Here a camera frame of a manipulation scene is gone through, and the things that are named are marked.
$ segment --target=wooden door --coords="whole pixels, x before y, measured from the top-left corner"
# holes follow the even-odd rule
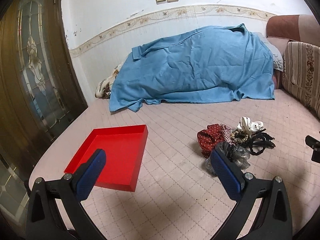
[[[66,49],[60,0],[15,0],[0,39],[0,144],[27,178],[87,104]]]

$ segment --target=metal screw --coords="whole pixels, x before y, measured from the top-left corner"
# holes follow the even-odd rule
[[[63,178],[64,178],[65,180],[69,180],[69,179],[72,178],[72,174],[71,174],[71,173],[67,173],[67,174],[65,174],[65,175],[63,176]]]
[[[247,172],[244,176],[245,176],[247,179],[253,179],[253,175],[252,175],[252,173],[250,173],[250,172]]]
[[[281,179],[281,177],[279,177],[279,176],[276,176],[276,177],[275,177],[275,180],[276,180],[277,182],[279,182],[279,183],[282,182],[282,179]]]
[[[39,184],[41,181],[42,181],[42,178],[39,177],[39,178],[36,178],[35,183],[36,183],[36,184]]]

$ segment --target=blue blanket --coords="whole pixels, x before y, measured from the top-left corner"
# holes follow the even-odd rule
[[[272,99],[273,58],[255,34],[207,26],[132,48],[112,86],[110,111],[168,102]]]

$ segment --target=gray pillow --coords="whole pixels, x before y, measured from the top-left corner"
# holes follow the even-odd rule
[[[280,51],[276,48],[276,46],[272,45],[266,37],[262,35],[262,33],[253,33],[257,35],[260,40],[270,49],[273,55],[273,68],[283,71],[283,58],[281,56]]]

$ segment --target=glass door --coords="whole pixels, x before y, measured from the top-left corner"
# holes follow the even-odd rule
[[[60,0],[14,0],[0,21],[0,39],[0,215],[23,237],[28,178],[87,105]]]

